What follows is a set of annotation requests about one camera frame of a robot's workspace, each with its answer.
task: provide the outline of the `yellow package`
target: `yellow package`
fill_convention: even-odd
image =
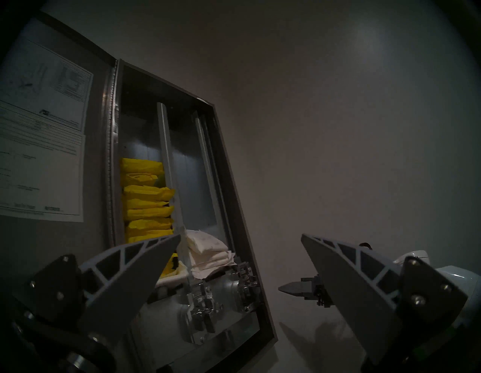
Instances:
[[[168,201],[174,196],[175,190],[167,187],[156,188],[142,185],[129,185],[124,188],[127,199],[141,199],[144,201]]]
[[[169,261],[167,262],[164,270],[162,271],[162,274],[160,275],[160,278],[164,277],[169,277],[175,274],[177,268],[179,267],[179,257],[177,253],[173,253],[172,256],[170,257]]]
[[[170,234],[174,234],[172,229],[164,229],[164,230],[160,230],[160,231],[156,231],[156,232],[157,232],[156,234],[146,234],[144,236],[130,237],[128,239],[127,243],[131,244],[131,243],[137,242],[137,241],[143,241],[143,240],[148,240],[150,238],[157,238],[157,237],[168,236]]]
[[[128,185],[146,185],[154,186],[159,178],[157,175],[148,174],[145,172],[137,172],[131,174],[120,174],[120,183],[122,186]]]
[[[131,237],[140,237],[140,236],[150,236],[154,234],[158,234],[160,236],[165,236],[164,231],[171,230],[170,228],[167,229],[129,229],[126,230],[126,238]]]
[[[124,220],[132,221],[144,218],[167,218],[172,214],[172,211],[174,211],[173,206],[125,210]]]
[[[164,172],[161,162],[148,161],[146,159],[122,158],[120,160],[120,170],[126,174],[145,172],[152,175],[160,175]]]
[[[134,208],[156,208],[164,207],[168,205],[168,202],[164,201],[144,201],[138,198],[123,198],[124,208],[127,210],[132,210]]]
[[[169,229],[174,222],[171,218],[151,218],[131,221],[127,230],[141,230],[141,229]]]
[[[140,220],[134,220],[131,221],[130,223],[140,221]],[[126,235],[127,237],[135,237],[135,236],[144,236],[146,234],[151,234],[152,231],[158,231],[158,230],[163,230],[163,229],[171,229],[172,228],[172,223],[157,223],[157,226],[155,228],[144,228],[144,229],[138,229],[138,228],[131,228],[130,224],[126,227]]]

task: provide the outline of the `metal bolt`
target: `metal bolt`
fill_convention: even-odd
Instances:
[[[415,306],[424,306],[426,304],[426,298],[419,294],[411,295],[411,300]]]

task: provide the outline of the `gray wall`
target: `gray wall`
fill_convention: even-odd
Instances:
[[[302,232],[481,273],[480,68],[428,1],[172,3],[45,9],[216,105],[279,337],[252,371],[355,372],[336,308],[277,287]]]

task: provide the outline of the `wall-mounted cabinet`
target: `wall-mounted cabinet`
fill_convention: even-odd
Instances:
[[[215,108],[39,14],[23,37],[93,73],[85,123],[83,222],[0,216],[10,277],[37,271],[66,252],[79,262],[125,243],[121,158],[162,162],[177,248],[187,276],[152,295],[116,347],[122,371],[237,371],[276,341],[262,283],[222,141]],[[202,231],[235,253],[235,264],[192,275],[186,230]],[[29,232],[18,236],[15,232]],[[25,266],[20,258],[38,263]]]

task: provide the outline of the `printed instruction sheet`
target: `printed instruction sheet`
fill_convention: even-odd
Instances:
[[[83,221],[93,74],[23,39],[0,70],[0,215]]]

